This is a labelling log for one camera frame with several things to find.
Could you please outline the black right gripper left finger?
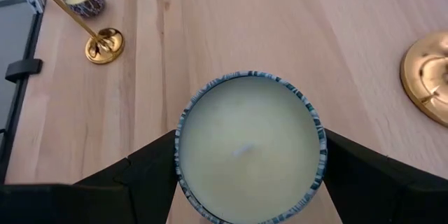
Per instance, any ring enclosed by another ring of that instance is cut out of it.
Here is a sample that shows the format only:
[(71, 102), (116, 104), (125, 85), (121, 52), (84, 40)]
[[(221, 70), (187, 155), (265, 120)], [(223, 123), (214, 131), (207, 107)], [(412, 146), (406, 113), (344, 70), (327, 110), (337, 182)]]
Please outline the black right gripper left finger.
[(136, 224), (165, 224), (177, 185), (174, 137), (172, 130), (78, 184), (122, 186)]

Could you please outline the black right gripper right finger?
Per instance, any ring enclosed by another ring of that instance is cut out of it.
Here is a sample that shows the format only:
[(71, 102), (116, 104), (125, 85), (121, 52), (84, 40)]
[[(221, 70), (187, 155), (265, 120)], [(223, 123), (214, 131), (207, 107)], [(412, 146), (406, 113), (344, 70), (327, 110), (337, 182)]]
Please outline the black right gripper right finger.
[(325, 186), (343, 224), (448, 224), (448, 180), (330, 130)]

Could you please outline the tall gold candle holder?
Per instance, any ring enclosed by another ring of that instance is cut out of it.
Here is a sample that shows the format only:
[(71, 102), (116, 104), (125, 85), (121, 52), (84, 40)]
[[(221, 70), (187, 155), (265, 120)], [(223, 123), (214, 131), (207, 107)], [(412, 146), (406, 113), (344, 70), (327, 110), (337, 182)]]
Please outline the tall gold candle holder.
[(415, 41), (400, 62), (407, 96), (429, 118), (448, 127), (448, 31)]

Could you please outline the short gold candle holder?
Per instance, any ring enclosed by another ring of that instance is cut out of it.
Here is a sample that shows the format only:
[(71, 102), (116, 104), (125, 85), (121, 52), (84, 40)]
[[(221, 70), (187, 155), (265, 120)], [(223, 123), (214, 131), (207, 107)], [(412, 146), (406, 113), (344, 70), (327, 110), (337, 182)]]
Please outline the short gold candle holder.
[(84, 17), (73, 12), (63, 0), (53, 1), (90, 35), (85, 45), (85, 55), (92, 63), (107, 64), (123, 52), (125, 38), (120, 31), (110, 27), (94, 31), (85, 23)]

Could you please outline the black table clamp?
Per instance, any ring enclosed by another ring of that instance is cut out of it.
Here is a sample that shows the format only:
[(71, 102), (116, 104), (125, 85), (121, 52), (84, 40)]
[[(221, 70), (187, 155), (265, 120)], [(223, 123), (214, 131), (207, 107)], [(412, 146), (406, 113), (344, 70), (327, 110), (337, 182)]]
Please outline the black table clamp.
[(5, 79), (16, 83), (30, 75), (39, 74), (43, 66), (41, 59), (22, 59), (8, 65)]

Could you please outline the black aluminium table frame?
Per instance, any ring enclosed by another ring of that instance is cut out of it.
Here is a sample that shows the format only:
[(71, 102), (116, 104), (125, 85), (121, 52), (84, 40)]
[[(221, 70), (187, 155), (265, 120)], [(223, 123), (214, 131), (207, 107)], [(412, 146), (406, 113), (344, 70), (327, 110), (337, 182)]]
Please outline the black aluminium table frame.
[(0, 0), (0, 185), (6, 181), (9, 162), (27, 82), (5, 79), (9, 64), (34, 58), (43, 13), (27, 0)]

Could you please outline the wooden shelf black metal frame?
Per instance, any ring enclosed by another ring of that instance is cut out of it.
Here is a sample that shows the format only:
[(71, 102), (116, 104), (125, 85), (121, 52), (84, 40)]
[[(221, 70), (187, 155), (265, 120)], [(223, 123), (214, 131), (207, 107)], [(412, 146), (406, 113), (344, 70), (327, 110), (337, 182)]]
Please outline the wooden shelf black metal frame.
[(448, 29), (448, 0), (136, 0), (133, 147), (173, 129), (211, 79), (261, 70), (290, 81), (323, 124), (448, 179), (448, 128), (399, 78), (417, 39)]

